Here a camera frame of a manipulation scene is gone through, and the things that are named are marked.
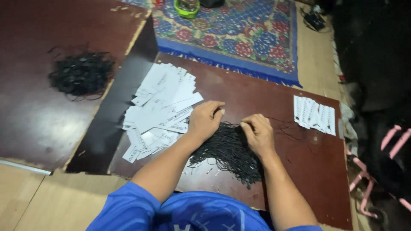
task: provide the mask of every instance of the blue shirt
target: blue shirt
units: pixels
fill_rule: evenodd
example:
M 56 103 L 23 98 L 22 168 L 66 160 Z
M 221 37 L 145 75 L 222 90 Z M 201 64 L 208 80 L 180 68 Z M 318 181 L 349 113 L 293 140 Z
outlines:
M 259 213 L 215 192 L 176 193 L 161 204 L 140 186 L 128 182 L 108 195 L 86 231 L 269 231 Z M 287 231 L 321 231 L 298 226 Z

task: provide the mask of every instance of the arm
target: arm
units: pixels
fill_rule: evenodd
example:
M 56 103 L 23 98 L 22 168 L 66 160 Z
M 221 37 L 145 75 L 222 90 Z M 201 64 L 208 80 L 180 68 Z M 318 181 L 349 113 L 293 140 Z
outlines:
M 190 115 L 188 132 L 175 144 L 141 168 L 132 182 L 163 203 L 173 193 L 190 155 L 210 138 L 220 125 L 223 102 L 208 101 L 197 106 Z
M 307 201 L 294 185 L 274 149 L 270 121 L 261 114 L 242 119 L 250 148 L 264 167 L 268 204 L 275 230 L 283 231 L 302 225 L 318 225 Z

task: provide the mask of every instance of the hand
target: hand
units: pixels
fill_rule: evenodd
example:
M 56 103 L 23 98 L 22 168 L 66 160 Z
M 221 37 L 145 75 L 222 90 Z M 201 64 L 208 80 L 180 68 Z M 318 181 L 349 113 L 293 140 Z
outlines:
M 225 103 L 208 101 L 198 105 L 190 115 L 190 124 L 186 134 L 202 143 L 210 138 L 220 126 L 225 110 L 220 109 Z
M 242 119 L 240 125 L 247 137 L 248 146 L 261 161 L 267 155 L 275 154 L 274 134 L 269 119 L 261 114 L 254 114 Z

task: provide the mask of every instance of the person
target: person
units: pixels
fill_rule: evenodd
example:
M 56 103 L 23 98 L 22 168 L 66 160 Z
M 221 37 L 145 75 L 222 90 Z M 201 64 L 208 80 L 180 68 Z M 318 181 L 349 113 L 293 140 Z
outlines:
M 218 129 L 225 103 L 208 101 L 190 115 L 186 134 L 111 193 L 87 231 L 266 231 L 259 213 L 215 192 L 173 193 L 190 155 Z M 276 231 L 320 231 L 310 206 L 275 152 L 270 121 L 256 114 L 240 123 L 264 169 L 271 219 Z

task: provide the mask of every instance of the stack of tags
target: stack of tags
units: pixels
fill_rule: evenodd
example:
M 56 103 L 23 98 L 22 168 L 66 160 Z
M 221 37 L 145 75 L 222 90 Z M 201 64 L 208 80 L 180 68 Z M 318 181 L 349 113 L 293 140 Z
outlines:
M 335 110 L 314 100 L 294 95 L 294 121 L 307 129 L 315 128 L 335 136 Z
M 127 109 L 123 129 L 130 147 L 123 159 L 136 159 L 160 151 L 177 141 L 178 133 L 186 133 L 193 104 L 203 99 L 196 89 L 196 77 L 172 64 L 153 64 L 140 87 L 135 106 Z

